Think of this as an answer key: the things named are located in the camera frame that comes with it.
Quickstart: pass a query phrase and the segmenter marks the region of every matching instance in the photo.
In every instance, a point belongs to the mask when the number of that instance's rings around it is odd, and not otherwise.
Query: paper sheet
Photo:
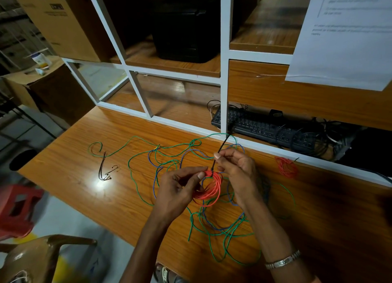
[[[392,80],[392,0],[311,0],[286,80],[382,91]]]

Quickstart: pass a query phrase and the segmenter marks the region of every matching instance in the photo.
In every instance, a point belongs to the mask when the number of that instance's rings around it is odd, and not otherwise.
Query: wooden drawer
[[[228,100],[392,130],[392,85],[384,91],[288,82],[288,65],[230,60]]]

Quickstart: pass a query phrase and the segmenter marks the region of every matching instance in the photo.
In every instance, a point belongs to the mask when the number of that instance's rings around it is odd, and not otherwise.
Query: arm
[[[194,189],[205,176],[205,170],[207,167],[185,167],[162,176],[153,211],[141,231],[120,283],[151,281],[166,231],[189,205]]]
[[[218,169],[228,174],[237,203],[249,219],[265,261],[272,263],[292,255],[297,249],[257,190],[258,171],[254,160],[234,149],[214,153],[214,157],[219,164]],[[310,283],[314,280],[300,258],[271,270],[271,274],[276,283]]]

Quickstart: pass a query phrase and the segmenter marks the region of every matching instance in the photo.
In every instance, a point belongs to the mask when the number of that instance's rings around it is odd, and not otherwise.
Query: hand
[[[159,182],[159,192],[151,215],[169,226],[191,202],[192,193],[205,177],[207,168],[184,167],[166,172]]]
[[[219,164],[218,169],[228,174],[237,203],[243,210],[248,202],[261,199],[257,189],[260,177],[253,158],[236,149],[221,150],[214,153],[214,157]]]

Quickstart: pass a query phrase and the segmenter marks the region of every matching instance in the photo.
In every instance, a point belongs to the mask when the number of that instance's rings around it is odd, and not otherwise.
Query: green wire
[[[167,162],[159,162],[158,159],[156,158],[156,154],[157,154],[157,153],[159,153],[159,154],[162,155],[162,156],[170,157],[170,158],[178,157],[178,156],[180,156],[181,154],[183,154],[184,152],[186,152],[188,149],[192,149],[193,147],[198,147],[198,146],[200,146],[200,145],[202,144],[202,141],[201,141],[202,139],[205,139],[205,138],[208,138],[208,137],[210,137],[210,136],[217,135],[217,134],[225,134],[225,135],[229,135],[229,136],[233,137],[231,134],[227,134],[227,133],[213,133],[213,134],[210,134],[210,135],[208,135],[208,136],[206,136],[206,137],[201,137],[201,138],[193,139],[193,140],[192,140],[191,142],[189,142],[189,143],[181,143],[181,144],[177,144],[177,145],[174,145],[174,146],[161,147],[160,145],[156,145],[156,144],[150,143],[150,142],[146,141],[145,139],[143,139],[143,138],[141,138],[141,137],[133,136],[133,137],[131,137],[131,138],[124,144],[124,146],[122,146],[121,148],[119,148],[119,149],[116,150],[115,152],[113,152],[113,153],[111,153],[111,154],[109,154],[109,155],[106,155],[105,157],[109,157],[109,156],[112,156],[112,155],[116,154],[118,151],[120,151],[120,150],[122,150],[124,147],[126,147],[126,146],[130,143],[130,141],[131,141],[132,139],[134,139],[134,138],[141,139],[143,142],[146,142],[147,144],[150,144],[150,145],[152,145],[152,146],[155,146],[155,148],[154,148],[154,150],[153,150],[153,151],[154,151],[154,159],[155,159],[155,161],[156,161],[156,163],[157,163],[157,168],[156,168],[156,171],[155,171],[155,176],[156,176],[156,183],[157,183],[157,185],[158,185],[158,187],[159,187],[159,182],[158,182],[158,172],[159,172],[159,168],[161,168],[161,167],[166,167],[166,171],[169,171],[170,167],[175,166],[176,169],[178,169],[178,164],[180,163],[180,161],[179,161],[178,159],[171,159],[171,160],[169,160],[169,161],[167,161]],[[95,157],[103,157],[103,155],[98,155],[98,154],[93,153],[92,148],[93,148],[96,144],[99,144],[99,145],[100,145],[99,150],[98,150],[98,153],[100,153],[101,150],[102,150],[102,147],[103,147],[102,142],[94,142],[94,143],[90,144],[90,145],[88,146],[88,148],[87,148],[87,152],[88,152],[90,155],[95,156]],[[160,150],[170,149],[170,148],[174,148],[174,147],[178,147],[178,146],[183,146],[183,145],[186,146],[185,149],[184,149],[183,151],[181,151],[180,153],[176,154],[176,155],[167,155],[167,154],[165,154],[165,153],[163,153],[163,152],[160,151]],[[128,166],[129,171],[130,171],[130,178],[131,178],[132,181],[135,183],[136,192],[137,192],[138,196],[140,197],[140,199],[141,199],[145,204],[147,204],[147,205],[149,205],[149,206],[154,206],[154,204],[149,203],[148,201],[145,201],[145,200],[142,198],[142,196],[140,195],[139,188],[138,188],[138,184],[137,184],[136,180],[135,180],[134,177],[133,177],[132,169],[131,169],[131,167],[130,167],[130,161],[131,161],[133,158],[135,158],[135,157],[137,157],[137,156],[139,156],[139,155],[141,155],[141,154],[149,153],[149,152],[151,152],[151,150],[144,151],[144,152],[140,152],[140,153],[137,153],[137,154],[133,155],[133,156],[128,160],[127,166]],[[197,157],[199,157],[199,158],[201,158],[201,159],[204,159],[204,160],[211,160],[211,159],[213,159],[213,157],[208,157],[208,158],[206,158],[206,157],[200,156],[199,154],[197,154],[197,153],[196,153],[195,151],[193,151],[193,150],[192,150],[191,152],[192,152],[194,155],[196,155]],[[286,190],[289,192],[289,194],[291,195],[291,197],[292,197],[292,199],[293,199],[294,206],[296,206],[296,202],[295,202],[295,199],[294,199],[294,196],[292,195],[292,193],[291,193],[286,187],[284,187],[282,184],[280,184],[280,185],[281,185],[284,189],[286,189]],[[231,193],[229,193],[229,194],[224,193],[224,194],[221,194],[220,197],[221,197],[221,196],[228,196],[229,200],[228,200],[228,201],[225,201],[225,200],[219,199],[218,201],[221,201],[221,202],[223,202],[223,203],[228,203],[228,202],[230,202],[230,200],[233,201],[233,199],[234,199],[234,192],[231,192]],[[208,205],[210,202],[214,201],[215,199],[216,199],[216,198],[212,198],[212,199],[208,200],[208,201],[206,202],[206,204]],[[257,260],[256,260],[255,262],[253,262],[253,263],[243,263],[243,262],[241,262],[241,261],[238,261],[238,260],[236,260],[236,259],[230,254],[230,252],[228,251],[228,247],[229,247],[229,245],[230,245],[230,241],[232,240],[232,238],[246,237],[246,236],[251,236],[251,235],[254,234],[253,232],[252,232],[252,233],[249,233],[249,234],[238,234],[238,235],[234,234],[235,231],[238,229],[238,227],[239,227],[243,222],[248,222],[248,220],[246,219],[245,215],[243,215],[241,218],[239,218],[238,220],[236,220],[236,221],[235,221],[232,225],[230,225],[226,230],[224,230],[224,231],[222,231],[222,232],[219,232],[219,233],[211,233],[211,232],[209,232],[209,231],[207,230],[207,228],[204,226],[204,222],[203,222],[203,221],[207,222],[207,220],[206,220],[206,218],[205,218],[205,217],[203,216],[203,214],[202,214],[202,209],[203,209],[203,207],[200,207],[200,209],[199,209],[198,212],[192,213],[192,212],[190,211],[190,209],[187,207],[187,210],[189,211],[189,214],[190,214],[190,230],[189,230],[188,241],[190,240],[190,236],[191,236],[191,234],[192,234],[193,229],[196,229],[197,231],[199,231],[199,232],[201,232],[201,233],[203,233],[203,234],[206,234],[206,235],[208,236],[208,244],[209,244],[209,247],[210,247],[210,251],[211,251],[211,254],[212,254],[212,256],[213,256],[213,259],[214,259],[216,262],[219,262],[219,263],[222,262],[222,261],[226,258],[226,256],[230,257],[233,261],[235,261],[236,263],[238,263],[238,264],[240,264],[240,265],[243,265],[243,266],[254,265],[255,263],[258,262],[258,260],[259,260],[260,257],[261,257],[261,254],[262,254],[261,250],[259,251],[259,256],[258,256]],[[198,217],[199,223],[200,223],[200,225],[202,226],[203,229],[198,228],[198,227],[194,224],[194,215],[196,215],[196,216]],[[288,218],[290,218],[290,216],[279,217],[279,218],[288,219]],[[214,254],[214,251],[213,251],[213,248],[212,248],[212,245],[211,245],[211,237],[214,237],[214,236],[222,236],[222,235],[224,236],[224,238],[223,238],[223,250],[225,251],[225,253],[224,253],[223,257],[217,258],[217,257],[215,256],[215,254]]]

